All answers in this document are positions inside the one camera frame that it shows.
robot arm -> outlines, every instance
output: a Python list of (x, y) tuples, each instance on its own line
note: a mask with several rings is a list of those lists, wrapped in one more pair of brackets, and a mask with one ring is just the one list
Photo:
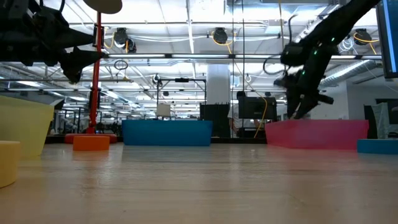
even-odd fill
[(281, 63), (291, 66), (304, 65), (294, 75), (276, 80), (275, 85), (286, 88), (287, 115), (302, 118), (318, 105), (318, 102), (333, 104), (333, 98), (319, 94), (318, 86), (324, 78), (331, 56), (338, 54), (337, 45), (351, 32), (355, 23), (380, 0), (351, 0), (347, 5), (333, 11), (300, 42), (285, 46)]

lamp shade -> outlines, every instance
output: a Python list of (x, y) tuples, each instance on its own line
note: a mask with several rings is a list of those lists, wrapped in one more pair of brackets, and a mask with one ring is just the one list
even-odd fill
[(118, 13), (123, 6), (122, 0), (84, 0), (90, 8), (104, 14)]

orange block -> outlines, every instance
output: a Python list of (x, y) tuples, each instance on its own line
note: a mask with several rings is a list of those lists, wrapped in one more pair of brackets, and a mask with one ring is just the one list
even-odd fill
[(103, 151), (109, 150), (108, 136), (75, 136), (74, 151)]

red pole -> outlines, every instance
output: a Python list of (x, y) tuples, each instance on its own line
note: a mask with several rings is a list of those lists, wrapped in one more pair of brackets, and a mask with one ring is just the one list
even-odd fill
[[(101, 13), (97, 12), (97, 51), (101, 52), (102, 44), (102, 27)], [(96, 61), (93, 70), (93, 94), (91, 95), (90, 109), (90, 125), (87, 128), (87, 134), (95, 134), (96, 118), (97, 118), (97, 100), (98, 100), (98, 77), (100, 75), (100, 60)]]

table surface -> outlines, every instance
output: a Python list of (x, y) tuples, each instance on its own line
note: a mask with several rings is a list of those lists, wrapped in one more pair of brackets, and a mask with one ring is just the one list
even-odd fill
[(46, 145), (0, 223), (396, 223), (398, 157), (265, 145)]

